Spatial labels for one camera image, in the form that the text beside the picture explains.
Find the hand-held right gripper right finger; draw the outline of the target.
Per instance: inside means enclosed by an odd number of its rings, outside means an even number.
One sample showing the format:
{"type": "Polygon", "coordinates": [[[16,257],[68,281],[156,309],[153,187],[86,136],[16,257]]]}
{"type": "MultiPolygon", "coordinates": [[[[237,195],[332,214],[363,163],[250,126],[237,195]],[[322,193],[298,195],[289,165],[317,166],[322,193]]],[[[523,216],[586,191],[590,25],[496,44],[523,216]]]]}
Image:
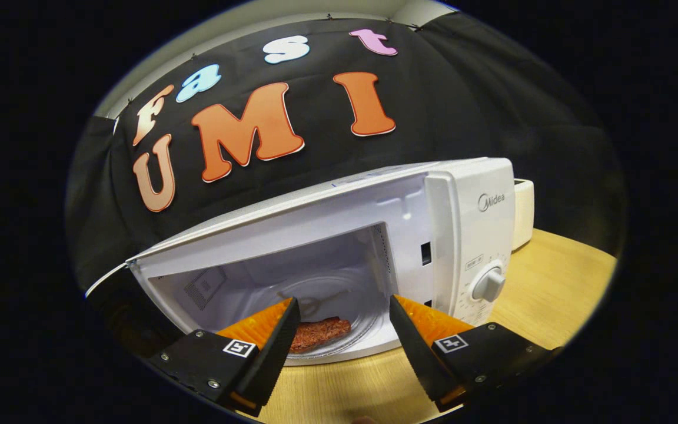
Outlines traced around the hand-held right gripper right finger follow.
{"type": "Polygon", "coordinates": [[[439,412],[494,400],[560,354],[495,322],[466,324],[394,294],[388,316],[421,387],[439,412]]]}

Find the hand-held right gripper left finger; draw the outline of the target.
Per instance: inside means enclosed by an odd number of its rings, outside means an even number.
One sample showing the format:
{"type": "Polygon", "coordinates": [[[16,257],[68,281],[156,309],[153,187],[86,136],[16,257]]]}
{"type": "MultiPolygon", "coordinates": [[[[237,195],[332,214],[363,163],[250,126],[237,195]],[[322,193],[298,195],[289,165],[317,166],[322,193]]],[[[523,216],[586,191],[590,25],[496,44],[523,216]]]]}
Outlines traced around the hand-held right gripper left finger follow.
{"type": "Polygon", "coordinates": [[[216,333],[197,329],[158,349],[160,376],[219,408],[258,416],[269,401],[301,322],[294,296],[216,333]]]}

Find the raw red meat slab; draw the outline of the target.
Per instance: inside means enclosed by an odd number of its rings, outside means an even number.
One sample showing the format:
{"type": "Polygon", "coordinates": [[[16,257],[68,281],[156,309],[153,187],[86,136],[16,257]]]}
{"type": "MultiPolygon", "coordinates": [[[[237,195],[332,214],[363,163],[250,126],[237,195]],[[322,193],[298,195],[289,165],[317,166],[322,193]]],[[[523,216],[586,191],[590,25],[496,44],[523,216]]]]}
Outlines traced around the raw red meat slab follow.
{"type": "Polygon", "coordinates": [[[291,341],[290,354],[309,352],[346,336],[350,331],[350,321],[339,317],[326,317],[317,322],[301,322],[291,341]]]}

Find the white microwave oven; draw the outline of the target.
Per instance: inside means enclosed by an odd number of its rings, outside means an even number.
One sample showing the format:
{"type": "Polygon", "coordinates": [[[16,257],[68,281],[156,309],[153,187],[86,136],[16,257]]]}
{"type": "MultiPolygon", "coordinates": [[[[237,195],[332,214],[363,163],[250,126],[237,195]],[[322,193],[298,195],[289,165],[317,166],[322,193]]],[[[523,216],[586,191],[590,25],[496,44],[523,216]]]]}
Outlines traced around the white microwave oven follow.
{"type": "Polygon", "coordinates": [[[478,326],[505,285],[515,214],[508,159],[382,167],[189,228],[106,273],[86,297],[126,276],[181,332],[215,332],[248,317],[242,308],[259,288],[351,269],[373,277],[387,306],[397,294],[478,326]]]}

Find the glass turntable plate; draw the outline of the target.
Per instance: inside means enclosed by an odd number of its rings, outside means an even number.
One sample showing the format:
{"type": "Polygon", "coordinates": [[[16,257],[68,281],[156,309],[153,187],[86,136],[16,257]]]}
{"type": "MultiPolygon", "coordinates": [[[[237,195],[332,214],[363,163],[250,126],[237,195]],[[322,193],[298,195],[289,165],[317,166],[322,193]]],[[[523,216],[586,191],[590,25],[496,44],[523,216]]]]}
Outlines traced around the glass turntable plate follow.
{"type": "Polygon", "coordinates": [[[396,348],[385,293],[365,271],[340,269],[313,276],[293,277],[252,292],[242,308],[244,316],[294,296],[301,319],[317,322],[328,317],[349,320],[351,330],[304,353],[289,354],[286,366],[322,365],[361,359],[396,348]]]}

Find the white toaster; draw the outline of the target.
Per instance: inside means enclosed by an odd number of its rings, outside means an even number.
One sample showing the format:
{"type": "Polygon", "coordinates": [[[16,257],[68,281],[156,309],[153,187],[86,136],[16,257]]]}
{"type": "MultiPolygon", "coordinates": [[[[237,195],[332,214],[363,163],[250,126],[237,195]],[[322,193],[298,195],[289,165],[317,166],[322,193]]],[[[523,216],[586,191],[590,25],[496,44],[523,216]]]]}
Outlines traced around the white toaster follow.
{"type": "Polygon", "coordinates": [[[522,248],[533,238],[535,217],[534,183],[525,179],[514,179],[514,231],[512,251],[522,248]]]}

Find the black backdrop cloth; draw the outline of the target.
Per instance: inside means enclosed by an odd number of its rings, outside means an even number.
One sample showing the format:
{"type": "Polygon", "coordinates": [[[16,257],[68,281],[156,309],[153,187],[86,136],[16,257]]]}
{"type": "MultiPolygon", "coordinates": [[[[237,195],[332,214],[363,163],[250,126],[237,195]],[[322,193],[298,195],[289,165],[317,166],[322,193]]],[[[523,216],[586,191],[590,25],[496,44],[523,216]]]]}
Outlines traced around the black backdrop cloth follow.
{"type": "Polygon", "coordinates": [[[414,31],[294,22],[186,59],[118,118],[92,117],[65,233],[86,292],[132,255],[231,210],[363,171],[506,157],[536,228],[618,256],[622,172],[592,107],[554,69],[461,13],[414,31]]]}

